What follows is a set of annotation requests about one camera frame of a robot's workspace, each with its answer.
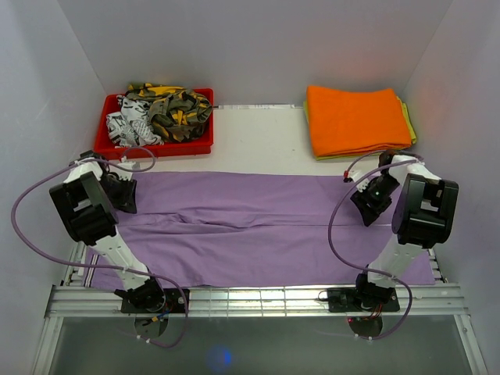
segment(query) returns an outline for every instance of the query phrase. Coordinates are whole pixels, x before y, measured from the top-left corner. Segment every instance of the white table surface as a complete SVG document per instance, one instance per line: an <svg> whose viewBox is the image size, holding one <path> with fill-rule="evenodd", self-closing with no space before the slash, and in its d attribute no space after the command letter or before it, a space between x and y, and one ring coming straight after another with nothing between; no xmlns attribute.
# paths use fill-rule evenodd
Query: white table surface
<svg viewBox="0 0 500 375"><path fill-rule="evenodd" d="M160 158L152 171L332 176L342 175L352 160L314 159L303 109L214 109L212 153ZM376 166L377 157L370 157L357 168Z"/></svg>

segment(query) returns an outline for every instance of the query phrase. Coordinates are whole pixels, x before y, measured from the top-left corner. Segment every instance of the camouflage fabric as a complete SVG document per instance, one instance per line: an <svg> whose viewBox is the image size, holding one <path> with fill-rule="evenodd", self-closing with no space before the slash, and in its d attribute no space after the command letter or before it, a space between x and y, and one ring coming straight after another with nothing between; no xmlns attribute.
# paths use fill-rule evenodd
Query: camouflage fabric
<svg viewBox="0 0 500 375"><path fill-rule="evenodd" d="M151 103L149 121L171 143L200 138L213 110L205 96L184 87L130 84L127 98Z"/></svg>

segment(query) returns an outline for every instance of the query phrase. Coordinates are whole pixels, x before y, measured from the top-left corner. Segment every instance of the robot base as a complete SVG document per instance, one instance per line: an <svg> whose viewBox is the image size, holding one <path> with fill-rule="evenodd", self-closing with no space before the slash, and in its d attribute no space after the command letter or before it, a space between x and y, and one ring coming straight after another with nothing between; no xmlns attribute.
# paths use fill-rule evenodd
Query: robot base
<svg viewBox="0 0 500 375"><path fill-rule="evenodd" d="M333 287L327 289L328 311L330 313L370 313L370 310L376 306L367 306L368 309L362 309L359 293L355 287ZM395 313L399 311L399 302L396 292L391 296L388 303L384 304L383 313Z"/></svg>
<svg viewBox="0 0 500 375"><path fill-rule="evenodd" d="M166 303L170 307L170 313L172 314L184 314L186 312L185 309L185 301L182 299L180 292L177 289L163 289L166 296ZM189 304L189 289L182 290L187 298L187 303ZM122 307L120 311L124 314L151 314L148 310L138 309L130 304L125 299L122 301Z"/></svg>

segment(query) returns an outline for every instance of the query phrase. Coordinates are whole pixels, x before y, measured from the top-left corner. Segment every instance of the folded orange towel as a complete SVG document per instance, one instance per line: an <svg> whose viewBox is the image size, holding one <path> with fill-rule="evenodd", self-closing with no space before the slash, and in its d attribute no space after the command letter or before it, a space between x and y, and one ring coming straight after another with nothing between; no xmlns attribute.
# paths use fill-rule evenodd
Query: folded orange towel
<svg viewBox="0 0 500 375"><path fill-rule="evenodd" d="M317 158L412 144L401 103L390 88L347 92L309 86L307 106L312 150Z"/></svg>

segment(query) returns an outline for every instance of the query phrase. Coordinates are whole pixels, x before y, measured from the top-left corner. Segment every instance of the glass panel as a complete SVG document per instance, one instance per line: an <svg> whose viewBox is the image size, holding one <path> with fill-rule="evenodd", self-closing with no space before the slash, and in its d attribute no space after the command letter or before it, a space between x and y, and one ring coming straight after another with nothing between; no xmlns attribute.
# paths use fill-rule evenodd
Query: glass panel
<svg viewBox="0 0 500 375"><path fill-rule="evenodd" d="M396 319L385 316L384 325ZM173 340L181 323L171 318L160 340ZM196 318L170 350L120 330L133 334L134 320L65 318L51 374L471 373L453 316L410 316L396 334L371 343L355 340L342 317Z"/></svg>

